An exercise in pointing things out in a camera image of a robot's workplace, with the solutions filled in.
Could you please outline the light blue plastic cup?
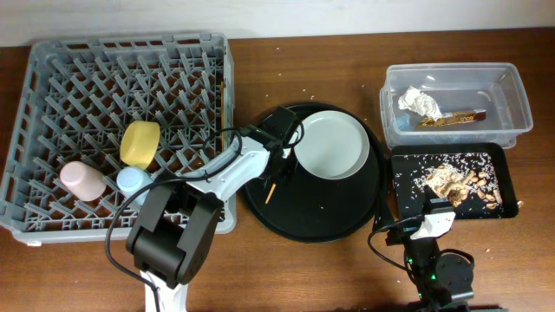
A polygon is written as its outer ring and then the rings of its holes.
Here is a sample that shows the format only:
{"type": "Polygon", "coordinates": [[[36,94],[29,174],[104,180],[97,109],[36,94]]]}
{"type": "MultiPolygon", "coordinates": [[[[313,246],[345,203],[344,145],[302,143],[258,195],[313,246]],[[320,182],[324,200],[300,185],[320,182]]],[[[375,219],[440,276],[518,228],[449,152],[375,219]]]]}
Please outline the light blue plastic cup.
{"type": "Polygon", "coordinates": [[[152,183],[153,180],[150,174],[135,166],[123,168],[116,177],[116,184],[125,199],[130,198],[139,189],[152,183]]]}

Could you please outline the grey plastic dishwasher rack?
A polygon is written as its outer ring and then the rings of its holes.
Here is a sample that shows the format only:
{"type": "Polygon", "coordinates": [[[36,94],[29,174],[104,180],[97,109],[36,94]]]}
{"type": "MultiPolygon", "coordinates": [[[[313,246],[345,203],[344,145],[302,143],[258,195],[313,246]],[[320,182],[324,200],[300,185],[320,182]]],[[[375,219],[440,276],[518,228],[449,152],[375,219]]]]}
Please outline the grey plastic dishwasher rack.
{"type": "Polygon", "coordinates": [[[123,239],[137,204],[124,201],[116,177],[121,139],[136,120],[160,125],[148,173],[182,175],[222,152],[220,83],[225,81],[225,148],[233,123],[233,59],[221,34],[52,40],[35,44],[17,110],[2,118],[1,225],[30,246],[123,239]],[[107,185],[81,201],[60,179],[81,161],[107,185]]]}

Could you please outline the wooden chopstick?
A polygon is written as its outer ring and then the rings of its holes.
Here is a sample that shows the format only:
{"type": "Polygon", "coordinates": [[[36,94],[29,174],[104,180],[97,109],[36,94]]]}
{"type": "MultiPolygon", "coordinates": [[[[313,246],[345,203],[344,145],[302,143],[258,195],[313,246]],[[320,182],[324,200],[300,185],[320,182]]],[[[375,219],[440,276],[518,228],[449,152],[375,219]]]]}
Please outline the wooden chopstick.
{"type": "Polygon", "coordinates": [[[225,150],[225,81],[220,83],[220,143],[222,152],[225,150]]]}
{"type": "Polygon", "coordinates": [[[277,186],[276,183],[272,183],[271,188],[270,188],[270,190],[269,190],[269,192],[268,192],[268,194],[267,194],[267,197],[266,197],[266,199],[265,199],[265,201],[264,201],[264,204],[265,204],[265,205],[268,205],[268,204],[269,204],[269,202],[270,202],[270,200],[271,200],[271,197],[272,197],[272,195],[273,195],[273,193],[274,193],[274,191],[275,191],[275,189],[276,189],[276,186],[277,186]]]}

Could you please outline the gold snack wrapper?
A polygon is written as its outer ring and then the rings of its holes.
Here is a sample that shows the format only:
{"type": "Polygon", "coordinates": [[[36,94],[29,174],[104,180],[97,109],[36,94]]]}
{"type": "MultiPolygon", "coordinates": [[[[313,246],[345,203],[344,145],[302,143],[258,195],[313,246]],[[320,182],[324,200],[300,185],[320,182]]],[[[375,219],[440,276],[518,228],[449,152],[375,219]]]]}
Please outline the gold snack wrapper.
{"type": "Polygon", "coordinates": [[[417,127],[445,127],[464,123],[472,123],[476,121],[483,121],[485,119],[486,110],[484,109],[457,111],[445,113],[437,120],[434,120],[431,117],[426,117],[418,123],[417,127]]]}

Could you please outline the crumpled white tissue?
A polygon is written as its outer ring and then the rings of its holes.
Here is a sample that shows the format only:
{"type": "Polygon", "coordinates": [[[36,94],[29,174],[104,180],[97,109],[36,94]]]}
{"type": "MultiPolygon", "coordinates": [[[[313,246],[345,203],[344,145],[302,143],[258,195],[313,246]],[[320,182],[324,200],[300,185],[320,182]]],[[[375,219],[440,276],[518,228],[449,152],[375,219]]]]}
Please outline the crumpled white tissue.
{"type": "Polygon", "coordinates": [[[443,116],[439,104],[434,98],[412,86],[398,99],[398,107],[432,120],[438,120],[443,116]]]}

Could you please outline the pink plastic cup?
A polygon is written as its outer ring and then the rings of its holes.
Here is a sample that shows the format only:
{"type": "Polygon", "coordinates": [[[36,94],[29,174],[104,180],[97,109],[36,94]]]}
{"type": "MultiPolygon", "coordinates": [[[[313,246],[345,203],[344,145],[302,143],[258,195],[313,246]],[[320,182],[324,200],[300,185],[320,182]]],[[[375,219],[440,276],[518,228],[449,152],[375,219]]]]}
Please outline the pink plastic cup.
{"type": "Polygon", "coordinates": [[[62,183],[81,201],[93,201],[106,190],[101,172],[81,161],[72,161],[60,171],[62,183]]]}

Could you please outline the yellow bowl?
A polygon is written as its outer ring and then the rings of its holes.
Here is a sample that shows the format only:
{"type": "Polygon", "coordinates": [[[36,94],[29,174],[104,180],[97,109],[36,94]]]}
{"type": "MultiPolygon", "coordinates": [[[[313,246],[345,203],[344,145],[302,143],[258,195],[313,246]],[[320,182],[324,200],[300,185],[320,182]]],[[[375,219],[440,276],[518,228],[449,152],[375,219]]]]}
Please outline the yellow bowl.
{"type": "Polygon", "coordinates": [[[156,154],[160,142],[160,125],[152,121],[133,121],[121,140],[121,161],[128,166],[146,170],[156,154]]]}

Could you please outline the black rectangular tray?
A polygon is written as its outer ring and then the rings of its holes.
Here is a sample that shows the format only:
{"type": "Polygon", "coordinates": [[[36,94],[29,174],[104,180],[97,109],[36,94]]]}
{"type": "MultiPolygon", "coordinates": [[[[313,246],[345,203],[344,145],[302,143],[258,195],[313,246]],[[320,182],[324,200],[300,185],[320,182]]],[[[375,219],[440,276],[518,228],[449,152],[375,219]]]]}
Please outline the black rectangular tray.
{"type": "Polygon", "coordinates": [[[514,218],[519,205],[503,149],[494,143],[396,146],[391,165],[396,203],[402,218],[420,214],[432,194],[450,182],[467,181],[456,203],[458,220],[514,218]]]}

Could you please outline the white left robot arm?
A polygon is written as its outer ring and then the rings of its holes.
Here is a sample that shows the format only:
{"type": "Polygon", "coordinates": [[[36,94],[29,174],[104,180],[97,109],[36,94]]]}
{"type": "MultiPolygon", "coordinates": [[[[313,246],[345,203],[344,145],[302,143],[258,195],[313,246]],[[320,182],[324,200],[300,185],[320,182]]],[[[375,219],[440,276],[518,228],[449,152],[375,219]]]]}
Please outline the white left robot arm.
{"type": "Polygon", "coordinates": [[[284,153],[304,137],[301,118],[287,107],[277,107],[259,126],[227,131],[231,143],[217,157],[182,176],[162,173],[115,213],[146,197],[126,240],[139,272],[112,257],[109,237],[105,252],[116,269],[151,290],[148,311],[185,310],[187,286],[207,258],[225,202],[253,179],[276,178],[286,166],[284,153]]]}

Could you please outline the light grey plate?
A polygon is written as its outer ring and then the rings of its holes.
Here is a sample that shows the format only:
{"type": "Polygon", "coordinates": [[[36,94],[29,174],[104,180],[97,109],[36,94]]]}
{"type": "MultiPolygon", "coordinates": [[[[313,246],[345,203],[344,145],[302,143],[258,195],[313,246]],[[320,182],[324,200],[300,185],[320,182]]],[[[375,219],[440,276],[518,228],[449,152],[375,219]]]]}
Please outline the light grey plate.
{"type": "Polygon", "coordinates": [[[321,179],[346,179],[366,163],[369,136],[350,114],[325,110],[310,114],[302,125],[304,136],[293,151],[308,173],[321,179]]]}

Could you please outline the food scraps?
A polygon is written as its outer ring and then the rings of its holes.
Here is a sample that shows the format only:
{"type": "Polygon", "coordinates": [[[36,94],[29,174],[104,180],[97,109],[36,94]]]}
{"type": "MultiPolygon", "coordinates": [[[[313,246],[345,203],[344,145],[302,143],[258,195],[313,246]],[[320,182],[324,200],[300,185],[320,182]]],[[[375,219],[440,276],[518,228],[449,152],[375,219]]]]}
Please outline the food scraps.
{"type": "Polygon", "coordinates": [[[408,170],[408,200],[424,199],[426,192],[445,199],[461,215],[483,212],[496,218],[509,208],[501,191],[501,177],[488,153],[436,153],[404,157],[408,170]]]}

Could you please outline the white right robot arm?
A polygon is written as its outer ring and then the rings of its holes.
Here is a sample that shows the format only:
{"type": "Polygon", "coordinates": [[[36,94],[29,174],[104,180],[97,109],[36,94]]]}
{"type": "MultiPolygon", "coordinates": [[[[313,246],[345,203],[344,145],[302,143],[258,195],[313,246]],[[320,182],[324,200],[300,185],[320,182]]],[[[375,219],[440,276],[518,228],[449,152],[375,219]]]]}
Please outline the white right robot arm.
{"type": "Polygon", "coordinates": [[[452,228],[455,212],[446,198],[425,188],[421,213],[390,225],[385,243],[401,245],[402,268],[418,290],[410,311],[468,311],[474,297],[474,259],[461,250],[439,248],[438,239],[452,228]]]}

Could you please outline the clear plastic bin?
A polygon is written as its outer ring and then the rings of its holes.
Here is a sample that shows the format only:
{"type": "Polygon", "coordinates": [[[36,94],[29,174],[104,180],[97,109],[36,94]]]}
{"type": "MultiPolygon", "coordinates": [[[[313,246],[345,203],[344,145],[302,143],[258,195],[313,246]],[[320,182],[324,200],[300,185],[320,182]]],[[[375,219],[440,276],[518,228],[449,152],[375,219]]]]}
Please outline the clear plastic bin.
{"type": "Polygon", "coordinates": [[[506,62],[392,65],[380,93],[382,128],[388,148],[406,145],[493,142],[504,148],[533,128],[532,111],[519,71],[506,62]],[[422,117],[399,108],[411,91],[438,104],[444,114],[484,111],[485,119],[420,127],[422,117]]]}

